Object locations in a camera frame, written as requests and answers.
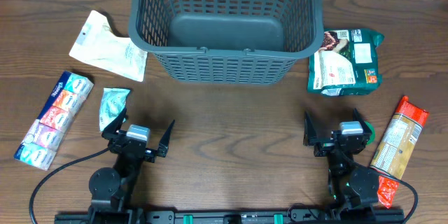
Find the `mint green wipes packet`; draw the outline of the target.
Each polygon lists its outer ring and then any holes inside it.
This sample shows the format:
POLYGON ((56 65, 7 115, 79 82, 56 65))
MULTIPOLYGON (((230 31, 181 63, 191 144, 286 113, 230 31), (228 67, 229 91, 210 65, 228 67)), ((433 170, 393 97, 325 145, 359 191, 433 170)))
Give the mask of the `mint green wipes packet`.
POLYGON ((105 87, 99 108, 99 131, 113 122, 126 106, 130 90, 125 88, 105 87))

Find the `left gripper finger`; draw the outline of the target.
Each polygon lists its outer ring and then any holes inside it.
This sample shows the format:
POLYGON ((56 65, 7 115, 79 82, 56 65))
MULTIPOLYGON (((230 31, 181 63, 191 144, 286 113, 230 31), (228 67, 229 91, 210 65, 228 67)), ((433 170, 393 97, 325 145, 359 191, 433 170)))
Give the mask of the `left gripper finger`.
POLYGON ((157 149, 157 156, 161 158, 165 158, 167 156, 168 150, 169 150, 169 142, 171 138, 171 133, 173 130, 175 124, 175 120, 173 120, 170 125, 168 126, 165 133, 162 135, 162 138, 159 142, 158 149, 157 149))
POLYGON ((124 122, 125 116, 126 116, 127 108, 125 107, 119 115, 110 122, 102 131, 101 136, 104 139, 113 139, 114 137, 119 135, 119 131, 121 129, 121 126, 124 122))

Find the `beige paper pouch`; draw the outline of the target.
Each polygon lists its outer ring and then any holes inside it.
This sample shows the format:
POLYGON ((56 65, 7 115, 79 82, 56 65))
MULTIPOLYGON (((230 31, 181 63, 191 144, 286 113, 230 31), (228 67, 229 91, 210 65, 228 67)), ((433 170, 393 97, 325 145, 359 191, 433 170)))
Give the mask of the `beige paper pouch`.
POLYGON ((90 12, 69 55, 85 64, 141 82, 148 53, 130 38, 113 34, 105 15, 90 12))

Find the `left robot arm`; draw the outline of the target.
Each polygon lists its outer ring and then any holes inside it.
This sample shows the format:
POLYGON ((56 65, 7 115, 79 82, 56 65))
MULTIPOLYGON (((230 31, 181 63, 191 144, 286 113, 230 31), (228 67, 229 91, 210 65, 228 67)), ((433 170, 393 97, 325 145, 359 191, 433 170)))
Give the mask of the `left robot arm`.
POLYGON ((171 122, 159 141, 158 148, 147 147, 150 130, 147 127, 130 125, 122 130, 126 116, 123 109, 117 118, 102 131, 108 140, 107 151, 117 155, 112 167, 98 169, 89 180, 92 194, 88 223, 145 223, 142 208, 130 206, 130 200, 144 162, 154 163, 164 158, 169 150, 170 136, 174 123, 171 122))

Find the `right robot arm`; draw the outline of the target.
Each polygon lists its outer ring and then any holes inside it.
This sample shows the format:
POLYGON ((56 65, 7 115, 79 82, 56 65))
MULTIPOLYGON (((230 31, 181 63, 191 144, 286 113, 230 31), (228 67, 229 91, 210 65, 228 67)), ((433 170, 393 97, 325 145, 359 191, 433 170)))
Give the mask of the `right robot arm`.
POLYGON ((371 136, 372 130, 357 110, 353 110, 353 120, 341 122, 328 138, 319 137, 311 116, 304 115, 303 145, 312 146, 314 156, 328 161, 328 189, 334 198, 327 208, 331 218, 378 202, 378 176, 354 162, 354 155, 365 149, 371 136))

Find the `dark green food bag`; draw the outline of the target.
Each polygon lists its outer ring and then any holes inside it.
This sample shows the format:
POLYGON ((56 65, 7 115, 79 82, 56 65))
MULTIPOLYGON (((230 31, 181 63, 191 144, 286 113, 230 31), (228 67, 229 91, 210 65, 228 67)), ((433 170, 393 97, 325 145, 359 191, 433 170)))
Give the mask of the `dark green food bag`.
POLYGON ((377 47, 384 35, 371 29, 326 30, 309 58, 307 91, 329 97, 368 95, 382 84, 377 47))

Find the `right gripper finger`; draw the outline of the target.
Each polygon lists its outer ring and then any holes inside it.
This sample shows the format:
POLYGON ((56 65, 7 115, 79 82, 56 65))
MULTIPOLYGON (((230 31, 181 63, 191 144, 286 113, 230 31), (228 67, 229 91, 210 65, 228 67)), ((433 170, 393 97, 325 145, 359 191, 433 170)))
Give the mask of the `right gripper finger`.
POLYGON ((308 112, 304 113, 304 146, 314 146, 318 137, 312 119, 308 112))
POLYGON ((364 135, 372 135, 372 130, 370 129, 368 124, 364 121, 363 117, 356 108, 353 110, 352 116, 354 121, 360 123, 364 135))

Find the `orange spaghetti packet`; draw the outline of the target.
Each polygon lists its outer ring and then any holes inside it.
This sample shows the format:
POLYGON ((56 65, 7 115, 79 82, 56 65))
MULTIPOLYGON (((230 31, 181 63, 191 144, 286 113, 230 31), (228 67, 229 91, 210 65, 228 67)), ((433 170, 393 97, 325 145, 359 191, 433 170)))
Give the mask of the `orange spaghetti packet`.
POLYGON ((399 186, 397 180, 405 173, 428 117, 428 111, 410 103, 409 97, 402 97, 374 153, 370 168, 383 174, 377 195, 386 208, 392 206, 399 186))

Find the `multicolour tissue pack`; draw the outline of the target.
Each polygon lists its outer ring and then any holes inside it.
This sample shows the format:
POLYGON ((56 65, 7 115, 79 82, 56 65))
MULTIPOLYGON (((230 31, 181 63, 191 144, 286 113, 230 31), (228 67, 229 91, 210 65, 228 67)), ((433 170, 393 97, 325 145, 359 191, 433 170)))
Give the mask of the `multicolour tissue pack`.
POLYGON ((14 159, 38 169, 49 169, 93 87, 89 78, 64 71, 18 146, 14 159))

